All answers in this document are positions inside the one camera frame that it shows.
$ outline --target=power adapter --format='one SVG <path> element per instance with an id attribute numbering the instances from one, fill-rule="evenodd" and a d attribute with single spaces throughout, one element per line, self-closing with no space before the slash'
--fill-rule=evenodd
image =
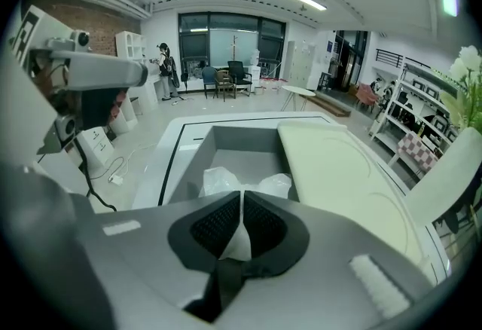
<path id="1" fill-rule="evenodd" d="M 122 185 L 122 182 L 124 179 L 122 179 L 120 176 L 117 175 L 112 175 L 111 177 L 108 178 L 108 182 L 113 182 L 116 185 Z"/>

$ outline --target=gray tray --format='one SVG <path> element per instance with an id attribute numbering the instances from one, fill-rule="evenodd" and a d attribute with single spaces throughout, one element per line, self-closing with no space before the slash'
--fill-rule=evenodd
<path id="1" fill-rule="evenodd" d="M 226 168 L 242 184 L 258 184 L 277 173 L 291 176 L 276 129 L 214 126 L 179 179 L 169 202 L 199 197 L 204 170 L 216 167 Z M 288 198 L 299 201 L 294 183 Z"/>

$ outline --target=plastic bag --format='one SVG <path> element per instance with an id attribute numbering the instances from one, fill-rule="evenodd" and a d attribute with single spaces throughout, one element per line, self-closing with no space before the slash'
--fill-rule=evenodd
<path id="1" fill-rule="evenodd" d="M 232 258 L 238 261 L 251 260 L 251 241 L 243 224 L 244 191 L 257 191 L 277 197 L 288 197 L 291 179 L 283 174 L 270 176 L 258 185 L 241 184 L 233 173 L 224 167 L 211 168 L 204 171 L 203 190 L 200 196 L 210 196 L 226 191 L 241 191 L 239 226 L 224 249 L 220 259 Z"/>

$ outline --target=white floor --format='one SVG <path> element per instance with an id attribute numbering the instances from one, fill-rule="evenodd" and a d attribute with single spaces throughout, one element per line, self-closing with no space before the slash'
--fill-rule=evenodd
<path id="1" fill-rule="evenodd" d="M 252 93 L 250 97 L 245 94 L 238 94 L 234 99 L 232 96 L 227 96 L 226 102 L 223 102 L 222 97 L 219 99 L 212 98 L 212 93 L 208 93 L 206 99 L 203 93 L 192 93 L 183 95 L 187 100 L 179 101 L 173 105 L 174 100 L 169 102 L 160 102 L 157 109 L 148 113 L 147 115 L 138 116 L 139 122 L 136 127 L 129 133 L 120 135 L 113 141 L 115 148 L 114 154 L 107 163 L 110 165 L 117 157 L 124 157 L 125 160 L 137 148 L 147 147 L 133 153 L 129 160 L 129 170 L 124 176 L 122 185 L 115 185 L 108 182 L 109 173 L 106 173 L 102 178 L 93 180 L 93 187 L 102 199 L 117 208 L 117 210 L 128 210 L 133 205 L 134 197 L 136 195 L 139 183 L 142 180 L 142 175 L 145 166 L 149 160 L 151 152 L 154 150 L 160 137 L 162 136 L 167 125 L 174 118 L 196 116 L 196 115 L 218 115 L 223 113 L 243 113 L 243 112 L 278 112 L 281 110 L 283 103 L 287 98 L 288 93 L 284 90 L 266 91 L 261 96 L 256 96 Z M 297 109 L 300 108 L 301 100 L 297 99 Z M 292 104 L 288 105 L 287 111 L 293 109 Z M 392 152 L 387 151 L 384 145 L 379 145 L 377 142 L 372 142 L 368 135 L 368 129 L 373 122 L 370 118 L 360 112 L 353 111 L 348 118 L 337 118 L 331 113 L 327 113 L 322 108 L 308 102 L 306 112 L 324 112 L 341 124 L 347 125 L 348 129 L 355 134 L 361 141 L 370 146 L 384 161 L 388 162 L 392 157 Z M 112 166 L 114 170 L 121 162 Z M 396 163 L 393 167 L 394 171 L 400 176 L 402 180 L 409 186 L 413 187 L 410 180 L 412 173 L 409 173 L 404 167 Z M 121 169 L 120 173 L 125 173 L 126 167 Z M 90 174 L 91 177 L 102 175 L 105 169 L 99 169 Z M 111 209 L 104 207 L 94 197 L 90 196 L 90 201 L 93 205 L 94 211 L 97 213 L 111 212 Z"/>

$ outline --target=pink chair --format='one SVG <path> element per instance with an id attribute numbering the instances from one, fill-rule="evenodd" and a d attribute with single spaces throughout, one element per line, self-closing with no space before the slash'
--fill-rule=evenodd
<path id="1" fill-rule="evenodd" d="M 358 87 L 358 92 L 356 92 L 356 98 L 358 99 L 356 104 L 361 102 L 366 106 L 371 106 L 371 111 L 373 111 L 374 105 L 378 100 L 378 95 L 372 91 L 370 85 L 360 84 Z"/>

